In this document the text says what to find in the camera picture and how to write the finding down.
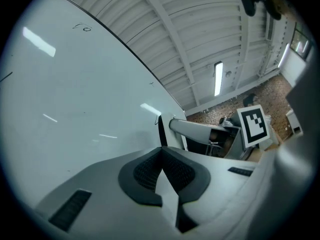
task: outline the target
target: black mesh panel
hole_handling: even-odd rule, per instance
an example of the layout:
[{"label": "black mesh panel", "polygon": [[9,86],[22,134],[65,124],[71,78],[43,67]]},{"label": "black mesh panel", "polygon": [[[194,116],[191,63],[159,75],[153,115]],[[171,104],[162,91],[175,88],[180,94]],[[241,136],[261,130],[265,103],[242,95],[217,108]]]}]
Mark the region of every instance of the black mesh panel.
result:
[{"label": "black mesh panel", "polygon": [[133,171],[134,179],[144,188],[156,191],[158,176],[161,172],[161,156],[155,154],[140,163]]},{"label": "black mesh panel", "polygon": [[166,152],[162,152],[162,164],[165,175],[177,193],[195,178],[194,169]]}]

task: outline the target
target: ceiling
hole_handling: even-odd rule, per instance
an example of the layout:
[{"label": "ceiling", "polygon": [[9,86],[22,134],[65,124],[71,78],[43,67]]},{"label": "ceiling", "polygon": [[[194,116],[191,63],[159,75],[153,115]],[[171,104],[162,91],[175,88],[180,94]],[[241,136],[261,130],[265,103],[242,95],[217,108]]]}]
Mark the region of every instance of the ceiling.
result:
[{"label": "ceiling", "polygon": [[[185,110],[203,111],[279,73],[294,22],[240,0],[73,0],[135,52]],[[214,64],[224,63],[214,97]]]}]

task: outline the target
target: ceiling light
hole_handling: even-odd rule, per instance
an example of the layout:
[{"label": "ceiling light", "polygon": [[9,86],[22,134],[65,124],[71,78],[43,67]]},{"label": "ceiling light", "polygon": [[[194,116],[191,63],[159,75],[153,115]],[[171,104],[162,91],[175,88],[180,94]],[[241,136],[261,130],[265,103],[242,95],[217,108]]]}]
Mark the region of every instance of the ceiling light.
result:
[{"label": "ceiling light", "polygon": [[288,51],[289,51],[289,44],[287,43],[286,46],[285,46],[285,49],[284,49],[282,58],[281,58],[281,60],[280,60],[280,62],[279,62],[278,68],[280,68],[281,65],[282,65],[282,63],[284,62],[285,57],[287,56]]},{"label": "ceiling light", "polygon": [[220,94],[223,69],[224,69],[223,62],[220,61],[214,64],[214,78],[215,78],[214,96],[217,96]]}]

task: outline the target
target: vent slot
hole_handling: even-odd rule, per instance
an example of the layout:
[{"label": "vent slot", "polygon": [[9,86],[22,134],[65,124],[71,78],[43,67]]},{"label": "vent slot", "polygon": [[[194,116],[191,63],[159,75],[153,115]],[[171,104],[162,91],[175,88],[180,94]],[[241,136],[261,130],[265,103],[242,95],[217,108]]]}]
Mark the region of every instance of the vent slot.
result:
[{"label": "vent slot", "polygon": [[82,189],[77,190],[49,219],[49,222],[63,231],[68,231],[89,200],[91,194],[91,192]]},{"label": "vent slot", "polygon": [[246,169],[241,169],[241,168],[237,168],[237,167],[231,167],[228,171],[235,173],[235,174],[248,176],[248,177],[250,177],[251,174],[253,173],[253,170],[246,170]]}]

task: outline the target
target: whiteboard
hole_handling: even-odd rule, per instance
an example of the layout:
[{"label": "whiteboard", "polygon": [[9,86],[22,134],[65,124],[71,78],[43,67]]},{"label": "whiteboard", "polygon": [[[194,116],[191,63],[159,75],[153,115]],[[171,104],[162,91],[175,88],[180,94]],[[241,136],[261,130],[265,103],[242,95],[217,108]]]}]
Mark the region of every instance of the whiteboard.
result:
[{"label": "whiteboard", "polygon": [[108,30],[69,0],[34,0],[0,61],[2,163],[32,208],[85,167],[161,146],[184,111]]}]

